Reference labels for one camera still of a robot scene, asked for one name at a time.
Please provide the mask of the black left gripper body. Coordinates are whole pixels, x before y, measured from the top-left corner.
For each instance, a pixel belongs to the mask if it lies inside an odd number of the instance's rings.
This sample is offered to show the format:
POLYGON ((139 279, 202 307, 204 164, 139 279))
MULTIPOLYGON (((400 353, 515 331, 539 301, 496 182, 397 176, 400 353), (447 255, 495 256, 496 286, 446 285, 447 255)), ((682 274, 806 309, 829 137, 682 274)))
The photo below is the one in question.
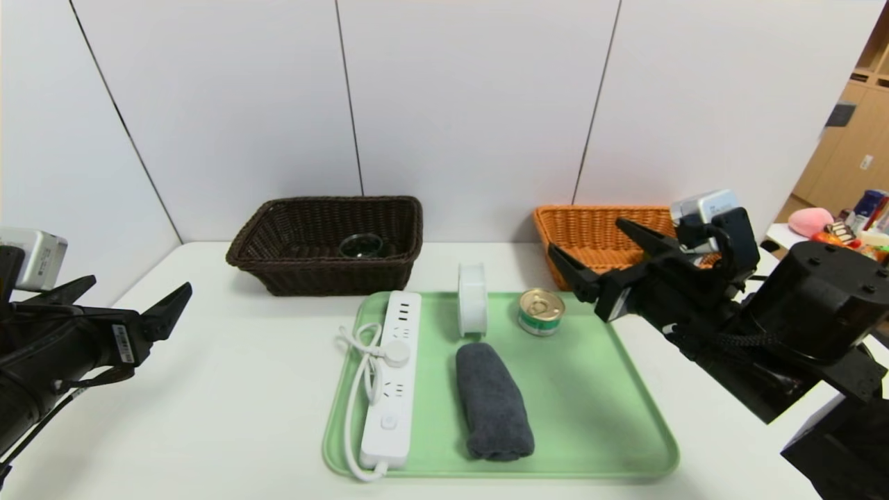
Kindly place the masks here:
POLYGON ((65 393, 133 374, 151 342, 139 313, 14 303, 2 319, 2 392, 65 393))

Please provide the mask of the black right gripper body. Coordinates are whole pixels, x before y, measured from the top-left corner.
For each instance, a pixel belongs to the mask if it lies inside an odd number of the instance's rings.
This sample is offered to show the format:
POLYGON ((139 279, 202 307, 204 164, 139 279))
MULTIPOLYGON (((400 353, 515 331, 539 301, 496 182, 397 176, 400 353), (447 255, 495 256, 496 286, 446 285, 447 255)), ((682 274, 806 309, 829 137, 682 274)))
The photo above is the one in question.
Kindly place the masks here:
POLYGON ((676 240, 644 244, 648 259, 602 275, 596 314, 606 322, 642 317, 655 329, 688 326, 724 300, 728 282, 714 269, 695 265, 676 240))

